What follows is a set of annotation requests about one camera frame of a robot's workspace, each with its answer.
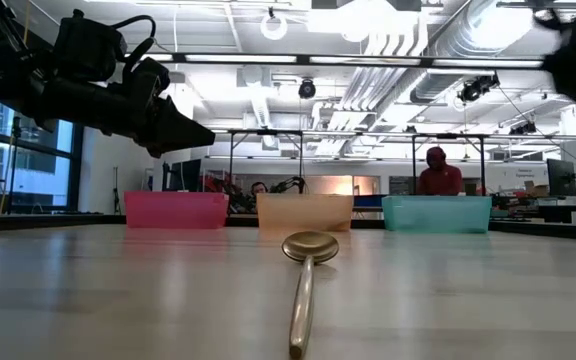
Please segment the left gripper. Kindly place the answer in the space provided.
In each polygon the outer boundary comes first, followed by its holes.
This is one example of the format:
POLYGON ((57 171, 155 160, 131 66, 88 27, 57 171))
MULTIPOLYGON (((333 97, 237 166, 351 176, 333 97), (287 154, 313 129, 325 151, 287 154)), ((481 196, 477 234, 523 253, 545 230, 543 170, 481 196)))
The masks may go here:
POLYGON ((37 121, 65 120, 130 137, 155 158, 214 144, 216 134, 181 114, 171 97, 154 98, 152 85, 141 89, 123 84, 102 87, 53 79, 39 97, 37 121))

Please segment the black computer monitor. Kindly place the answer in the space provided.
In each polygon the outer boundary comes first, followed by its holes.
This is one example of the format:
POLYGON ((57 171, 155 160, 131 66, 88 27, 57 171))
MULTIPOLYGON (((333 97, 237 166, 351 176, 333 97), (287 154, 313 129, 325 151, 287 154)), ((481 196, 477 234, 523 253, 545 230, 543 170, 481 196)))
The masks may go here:
POLYGON ((547 175, 550 196, 570 197, 576 195, 575 171, 572 162, 548 159, 547 175))
POLYGON ((168 171, 167 189, 170 191, 198 192, 200 170, 200 159, 171 164, 168 171))

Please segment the pink plastic bin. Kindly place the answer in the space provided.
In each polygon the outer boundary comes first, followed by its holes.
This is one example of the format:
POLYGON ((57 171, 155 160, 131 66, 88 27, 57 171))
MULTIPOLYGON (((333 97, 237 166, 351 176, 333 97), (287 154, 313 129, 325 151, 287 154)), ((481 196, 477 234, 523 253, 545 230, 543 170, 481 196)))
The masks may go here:
POLYGON ((225 225, 229 197, 212 192, 124 193, 129 228, 219 229, 225 225))

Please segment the orange plastic bin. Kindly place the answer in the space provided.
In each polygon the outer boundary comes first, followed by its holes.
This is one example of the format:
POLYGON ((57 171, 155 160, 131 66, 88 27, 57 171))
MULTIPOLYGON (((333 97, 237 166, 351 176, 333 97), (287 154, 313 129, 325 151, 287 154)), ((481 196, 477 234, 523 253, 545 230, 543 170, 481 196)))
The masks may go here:
POLYGON ((257 196, 261 229, 349 231, 354 198, 350 195, 274 194, 257 196))

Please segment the large window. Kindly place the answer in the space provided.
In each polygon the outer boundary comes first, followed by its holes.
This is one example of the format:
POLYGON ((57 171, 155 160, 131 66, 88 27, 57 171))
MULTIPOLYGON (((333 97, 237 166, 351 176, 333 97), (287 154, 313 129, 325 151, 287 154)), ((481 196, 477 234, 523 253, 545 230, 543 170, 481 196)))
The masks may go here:
POLYGON ((0 213, 7 213, 15 115, 21 117, 22 133, 18 141, 12 212, 75 209, 83 127, 59 120, 54 130, 46 131, 33 119, 0 103, 0 213))

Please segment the black tripod stand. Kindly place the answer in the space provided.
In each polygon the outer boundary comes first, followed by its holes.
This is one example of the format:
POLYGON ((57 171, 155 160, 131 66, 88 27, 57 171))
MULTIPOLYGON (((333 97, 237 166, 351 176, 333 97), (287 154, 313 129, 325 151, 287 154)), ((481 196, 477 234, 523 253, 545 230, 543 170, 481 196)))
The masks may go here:
POLYGON ((12 212, 12 204, 14 200, 14 183, 16 178, 16 168, 17 168, 17 154, 18 154, 18 141, 19 137, 21 136, 22 130, 20 127, 21 117, 15 115, 13 117, 13 124, 12 124, 12 133, 11 133, 11 140, 13 145, 12 150, 12 165, 10 166, 11 170, 11 178, 10 178, 10 190, 9 190, 9 199, 7 203, 7 214, 10 215, 12 212))

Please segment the gold spoon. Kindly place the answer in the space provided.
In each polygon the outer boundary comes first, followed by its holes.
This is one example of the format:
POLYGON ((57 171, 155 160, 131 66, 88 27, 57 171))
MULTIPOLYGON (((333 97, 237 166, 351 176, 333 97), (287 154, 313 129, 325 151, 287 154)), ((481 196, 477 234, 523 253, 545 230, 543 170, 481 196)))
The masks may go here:
POLYGON ((302 359, 309 342, 314 309, 314 267, 331 260, 338 251, 338 240, 324 232, 297 232, 282 243, 282 252, 301 264, 289 330, 291 359, 302 359))

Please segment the teal plastic bin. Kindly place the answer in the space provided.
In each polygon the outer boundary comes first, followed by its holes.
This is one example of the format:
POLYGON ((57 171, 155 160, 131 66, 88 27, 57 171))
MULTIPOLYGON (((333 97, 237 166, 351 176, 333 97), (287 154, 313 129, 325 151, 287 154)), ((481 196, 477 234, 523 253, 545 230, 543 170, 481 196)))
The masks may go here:
POLYGON ((487 233, 492 198, 397 195, 382 199, 385 227, 408 233, 487 233))

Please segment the black metal frame stand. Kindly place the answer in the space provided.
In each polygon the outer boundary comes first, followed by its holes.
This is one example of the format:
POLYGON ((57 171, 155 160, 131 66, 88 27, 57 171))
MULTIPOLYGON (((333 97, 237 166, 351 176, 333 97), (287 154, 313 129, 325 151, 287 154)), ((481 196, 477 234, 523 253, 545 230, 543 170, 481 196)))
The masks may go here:
POLYGON ((268 160, 268 161, 288 161, 288 160, 298 160, 299 169, 298 177, 301 178, 301 184, 298 185, 298 190, 300 194, 304 193, 306 182, 303 179, 304 173, 304 132, 302 130, 288 130, 288 129, 269 129, 269 128, 258 128, 258 129, 228 129, 227 133, 230 135, 229 143, 229 175, 233 175, 233 163, 234 163, 234 150, 239 146, 239 144, 244 141, 249 135, 256 135, 258 137, 272 136, 273 138, 283 136, 289 142, 294 145, 294 148, 298 151, 298 156, 267 156, 267 155, 251 155, 244 156, 245 160, 268 160))
POLYGON ((480 181, 481 181, 481 196, 487 195, 486 189, 486 173, 485 173, 485 156, 484 156, 484 144, 488 135, 485 134, 464 134, 464 133, 412 133, 410 134, 411 146, 412 146, 412 176, 414 179, 413 190, 417 190, 417 139, 436 139, 436 140, 458 140, 463 139, 468 142, 470 139, 477 139, 479 141, 478 145, 474 145, 474 148, 479 151, 480 154, 480 181))

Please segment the silver round air duct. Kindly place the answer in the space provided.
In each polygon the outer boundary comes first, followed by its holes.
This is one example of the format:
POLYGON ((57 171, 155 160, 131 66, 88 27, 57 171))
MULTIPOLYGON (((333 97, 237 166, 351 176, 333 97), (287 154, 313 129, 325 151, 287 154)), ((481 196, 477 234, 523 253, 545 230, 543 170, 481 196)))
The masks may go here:
POLYGON ((498 2, 470 0, 464 10, 437 35, 422 54, 429 57, 497 57, 534 25, 531 8, 498 7, 498 2))

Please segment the white wall sign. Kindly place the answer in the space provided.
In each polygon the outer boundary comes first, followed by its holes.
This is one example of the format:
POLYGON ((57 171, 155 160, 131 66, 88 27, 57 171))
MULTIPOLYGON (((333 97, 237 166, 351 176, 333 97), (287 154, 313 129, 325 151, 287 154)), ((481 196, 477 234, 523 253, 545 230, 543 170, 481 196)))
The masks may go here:
POLYGON ((543 168, 541 166, 517 166, 513 169, 512 174, 516 179, 520 179, 521 181, 528 181, 529 179, 541 177, 543 175, 543 168))

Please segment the black aluminium table frame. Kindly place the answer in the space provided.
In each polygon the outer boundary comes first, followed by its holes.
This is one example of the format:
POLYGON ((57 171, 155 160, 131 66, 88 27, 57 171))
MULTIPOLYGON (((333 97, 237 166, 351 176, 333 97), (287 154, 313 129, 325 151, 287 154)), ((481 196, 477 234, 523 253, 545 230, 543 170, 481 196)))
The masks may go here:
MULTIPOLYGON (((168 67, 170 64, 198 64, 198 65, 280 65, 280 66, 339 66, 339 67, 357 67, 357 68, 385 68, 385 69, 431 69, 431 70, 458 70, 458 71, 465 71, 465 70, 511 70, 511 69, 465 69, 465 68, 433 68, 432 63, 434 60, 437 59, 513 59, 513 60, 542 60, 540 59, 514 59, 514 58, 447 58, 447 57, 415 57, 415 56, 363 56, 363 55, 304 55, 304 54, 294 54, 294 55, 287 55, 287 56, 296 56, 297 62, 288 64, 288 63, 191 63, 187 62, 185 56, 188 54, 200 54, 200 53, 151 53, 151 54, 171 54, 174 57, 174 60, 171 62, 162 62, 158 61, 164 66, 168 67), (414 67, 395 67, 395 66, 378 66, 378 67, 368 67, 368 66, 355 66, 355 65, 328 65, 328 64, 311 64, 310 57, 311 56, 359 56, 359 57, 408 57, 408 58, 417 58, 421 60, 421 64, 414 67)), ((234 54, 234 53, 206 53, 206 54, 234 54)), ((533 69, 533 70, 513 70, 513 71, 544 71, 541 69, 533 69)))

